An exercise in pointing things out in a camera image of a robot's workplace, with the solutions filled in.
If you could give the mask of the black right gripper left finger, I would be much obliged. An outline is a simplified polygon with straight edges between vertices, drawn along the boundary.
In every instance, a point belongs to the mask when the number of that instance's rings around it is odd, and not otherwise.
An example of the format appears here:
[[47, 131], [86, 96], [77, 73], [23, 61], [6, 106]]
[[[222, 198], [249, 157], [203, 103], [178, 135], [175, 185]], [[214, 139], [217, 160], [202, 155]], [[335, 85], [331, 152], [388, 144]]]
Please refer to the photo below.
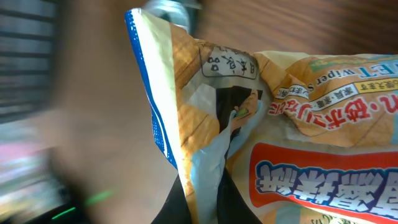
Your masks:
[[160, 212], [151, 224], [192, 224], [179, 176], [176, 177]]

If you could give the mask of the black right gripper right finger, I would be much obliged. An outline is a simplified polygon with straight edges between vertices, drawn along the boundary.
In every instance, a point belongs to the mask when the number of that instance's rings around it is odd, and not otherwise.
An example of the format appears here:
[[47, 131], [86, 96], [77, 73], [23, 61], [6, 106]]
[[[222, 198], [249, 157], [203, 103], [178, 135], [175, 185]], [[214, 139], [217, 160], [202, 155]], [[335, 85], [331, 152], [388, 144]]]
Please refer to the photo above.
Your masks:
[[242, 198], [226, 168], [218, 187], [217, 219], [219, 224], [261, 224]]

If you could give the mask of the yellow red snack bag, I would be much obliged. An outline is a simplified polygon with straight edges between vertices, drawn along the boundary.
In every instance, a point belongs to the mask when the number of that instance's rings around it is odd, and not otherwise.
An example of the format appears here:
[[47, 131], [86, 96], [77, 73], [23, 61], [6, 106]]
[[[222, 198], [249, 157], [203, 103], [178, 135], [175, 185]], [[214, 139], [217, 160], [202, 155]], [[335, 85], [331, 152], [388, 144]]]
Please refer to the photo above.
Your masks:
[[192, 223], [227, 169], [261, 223], [397, 222], [397, 56], [249, 54], [134, 8], [155, 143]]

